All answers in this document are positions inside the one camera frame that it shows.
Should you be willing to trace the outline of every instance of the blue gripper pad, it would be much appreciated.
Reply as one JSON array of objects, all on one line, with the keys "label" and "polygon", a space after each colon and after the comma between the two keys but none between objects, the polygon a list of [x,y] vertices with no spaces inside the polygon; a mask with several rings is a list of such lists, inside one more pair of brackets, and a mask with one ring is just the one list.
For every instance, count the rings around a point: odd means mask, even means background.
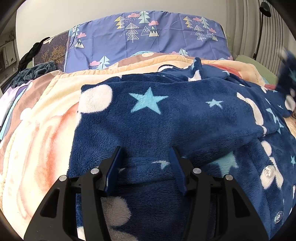
[{"label": "blue gripper pad", "polygon": [[178,154],[175,153],[173,147],[169,149],[170,164],[176,178],[179,191],[185,196],[188,192],[186,187],[186,175],[178,160]]},{"label": "blue gripper pad", "polygon": [[124,148],[119,147],[117,153],[115,154],[114,160],[109,168],[109,171],[106,175],[106,186],[104,192],[109,195],[113,190],[117,182],[117,177],[119,169],[122,165],[124,157]]}]

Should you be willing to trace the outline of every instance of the cloud print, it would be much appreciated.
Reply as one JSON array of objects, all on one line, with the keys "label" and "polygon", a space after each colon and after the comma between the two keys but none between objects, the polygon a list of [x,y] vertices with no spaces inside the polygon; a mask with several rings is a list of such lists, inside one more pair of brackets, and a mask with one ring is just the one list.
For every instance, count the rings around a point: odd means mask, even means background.
[{"label": "cloud print", "polygon": [[202,20],[201,20],[200,18],[198,18],[198,17],[193,18],[193,20],[194,20],[194,21],[199,21],[199,22],[202,21]]},{"label": "cloud print", "polygon": [[151,23],[149,23],[148,25],[149,25],[149,26],[152,26],[152,25],[158,25],[158,22],[157,22],[157,21],[154,21],[154,20],[152,20],[152,21],[151,21]]},{"label": "cloud print", "polygon": [[91,63],[89,63],[89,66],[97,66],[99,64],[100,64],[100,62],[94,60]]},{"label": "cloud print", "polygon": [[86,37],[86,34],[81,32],[79,35],[77,35],[77,38],[82,38],[82,37]]},{"label": "cloud print", "polygon": [[128,15],[128,18],[137,18],[139,16],[140,16],[140,14],[133,12],[132,14]]}]

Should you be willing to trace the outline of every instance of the black gripper frame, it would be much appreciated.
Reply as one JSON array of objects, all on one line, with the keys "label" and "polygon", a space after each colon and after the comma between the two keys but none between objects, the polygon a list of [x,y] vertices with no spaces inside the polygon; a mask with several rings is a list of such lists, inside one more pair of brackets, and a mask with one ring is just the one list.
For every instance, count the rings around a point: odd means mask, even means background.
[{"label": "black gripper frame", "polygon": [[81,193],[87,241],[111,241],[101,197],[115,187],[124,156],[118,146],[111,158],[80,177],[61,176],[45,195],[24,236],[24,241],[82,241],[76,227],[76,194]]},{"label": "black gripper frame", "polygon": [[[192,196],[183,241],[269,240],[255,208],[232,176],[216,178],[200,169],[194,173],[191,161],[180,157],[176,147],[169,154],[179,190]],[[214,237],[207,239],[211,194],[217,197],[217,215]]]}]

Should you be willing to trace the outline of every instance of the pink cloud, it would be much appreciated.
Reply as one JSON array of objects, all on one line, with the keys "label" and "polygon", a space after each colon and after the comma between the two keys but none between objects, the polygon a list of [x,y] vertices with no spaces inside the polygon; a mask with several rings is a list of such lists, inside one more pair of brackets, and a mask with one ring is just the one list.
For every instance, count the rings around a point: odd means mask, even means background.
[{"label": "pink cloud", "polygon": [[216,31],[214,29],[212,29],[212,28],[210,28],[209,31],[212,32],[212,33],[216,33]]},{"label": "pink cloud", "polygon": [[194,20],[194,21],[199,21],[199,22],[202,21],[202,20],[201,20],[200,18],[198,18],[198,17],[193,18],[193,20]]},{"label": "pink cloud", "polygon": [[151,23],[149,23],[148,25],[149,25],[149,26],[152,26],[152,25],[158,25],[158,22],[157,22],[157,21],[154,21],[154,20],[152,20],[152,21],[151,21]]},{"label": "pink cloud", "polygon": [[128,15],[128,18],[137,18],[139,16],[140,16],[140,14],[133,12],[132,14]]},{"label": "pink cloud", "polygon": [[100,62],[94,60],[91,63],[89,63],[89,66],[97,66],[99,64],[100,64]]},{"label": "pink cloud", "polygon": [[77,38],[82,38],[82,37],[86,37],[86,34],[81,32],[79,35],[77,35]]}]

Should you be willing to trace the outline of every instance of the fleece fabric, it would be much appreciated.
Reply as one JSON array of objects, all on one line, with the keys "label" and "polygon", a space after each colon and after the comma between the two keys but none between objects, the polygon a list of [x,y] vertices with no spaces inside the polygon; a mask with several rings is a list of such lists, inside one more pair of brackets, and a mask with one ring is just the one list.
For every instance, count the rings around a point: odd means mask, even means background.
[{"label": "fleece fabric", "polygon": [[[190,199],[178,190],[170,166],[168,150],[175,145],[194,167],[233,175],[271,238],[296,200],[296,140],[283,118],[291,114],[287,98],[202,66],[199,58],[185,69],[164,65],[157,73],[84,85],[68,175],[83,175],[116,146],[125,147],[110,197],[120,200],[112,205],[125,218],[108,225],[111,239],[179,241]],[[77,222],[83,231],[79,198]]]},{"label": "fleece fabric", "polygon": [[36,66],[33,66],[32,68],[27,68],[22,70],[17,74],[16,77],[14,77],[11,81],[11,83],[8,85],[7,89],[9,87],[16,88],[17,86],[20,86],[21,84],[28,83],[30,80],[35,80],[38,77],[47,74],[51,71],[56,70],[56,65],[54,61],[49,61],[47,63],[38,64]]}]

